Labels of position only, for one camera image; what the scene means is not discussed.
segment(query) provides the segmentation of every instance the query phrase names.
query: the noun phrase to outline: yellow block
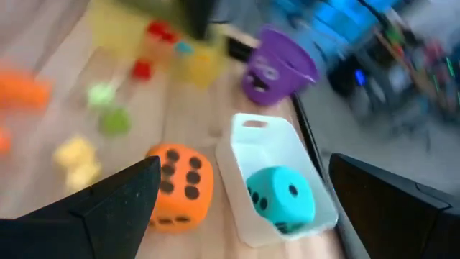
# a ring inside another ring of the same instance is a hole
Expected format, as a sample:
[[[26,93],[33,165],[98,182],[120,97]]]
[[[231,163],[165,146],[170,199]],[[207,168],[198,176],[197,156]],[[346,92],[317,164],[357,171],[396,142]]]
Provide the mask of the yellow block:
[[[81,164],[68,171],[65,185],[69,191],[80,191],[90,186],[101,174],[101,164],[97,162]]]
[[[74,137],[62,144],[54,154],[55,162],[66,170],[72,170],[86,163],[93,163],[96,149],[83,137]]]

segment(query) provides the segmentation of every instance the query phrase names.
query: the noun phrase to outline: purple container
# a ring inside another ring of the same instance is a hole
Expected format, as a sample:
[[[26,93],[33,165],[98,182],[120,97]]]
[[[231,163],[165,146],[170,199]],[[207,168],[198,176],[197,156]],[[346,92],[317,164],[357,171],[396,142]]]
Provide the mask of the purple container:
[[[260,42],[243,77],[243,90],[256,104],[275,104],[318,80],[316,65],[309,54],[288,36],[265,27]]]

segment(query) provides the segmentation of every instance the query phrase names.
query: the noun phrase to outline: wooden table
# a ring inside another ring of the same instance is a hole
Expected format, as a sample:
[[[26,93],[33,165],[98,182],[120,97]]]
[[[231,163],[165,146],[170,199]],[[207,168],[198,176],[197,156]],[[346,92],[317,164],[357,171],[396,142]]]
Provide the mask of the wooden table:
[[[240,91],[244,65],[234,60],[207,90],[178,83],[162,71],[148,83],[135,83],[128,77],[128,63],[92,46],[88,24],[81,19],[87,3],[0,1],[0,60],[55,82],[46,111],[1,111],[1,124],[13,133],[14,147],[0,158],[0,217],[18,217],[66,195],[64,174],[51,156],[76,133],[98,148],[103,177],[141,160],[151,145],[179,142],[201,151],[213,164],[211,208],[192,232],[165,235],[147,229],[137,258],[343,257],[334,231],[260,249],[251,249],[237,237],[215,145],[236,112],[281,116],[296,124],[290,100],[270,108],[255,106]],[[114,78],[121,82],[117,101],[131,114],[132,129],[123,137],[106,138],[98,133],[98,114],[86,108],[84,93],[92,83]]]

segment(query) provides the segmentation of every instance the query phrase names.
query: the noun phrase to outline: die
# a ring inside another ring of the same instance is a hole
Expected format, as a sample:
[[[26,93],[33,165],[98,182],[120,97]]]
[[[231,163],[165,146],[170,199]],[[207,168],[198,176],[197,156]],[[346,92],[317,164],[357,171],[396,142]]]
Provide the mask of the die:
[[[213,194],[213,169],[204,155],[184,145],[152,147],[148,156],[161,161],[161,182],[150,224],[161,232],[197,227],[206,217]]]
[[[263,168],[247,179],[247,186],[256,211],[283,234],[315,218],[313,192],[297,171],[285,166]]]

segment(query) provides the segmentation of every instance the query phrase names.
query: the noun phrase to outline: black cable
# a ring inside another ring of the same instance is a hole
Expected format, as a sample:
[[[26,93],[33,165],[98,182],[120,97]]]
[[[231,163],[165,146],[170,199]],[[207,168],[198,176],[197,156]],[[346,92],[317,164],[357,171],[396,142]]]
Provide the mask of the black cable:
[[[357,1],[362,6],[366,7],[366,9],[369,10],[369,12],[371,12],[371,14],[375,16],[377,21],[379,21],[379,23],[382,25],[383,30],[387,30],[387,29],[389,29],[391,27],[390,21],[388,20],[388,18],[384,14],[378,12],[373,6],[368,4],[365,0],[357,0]]]

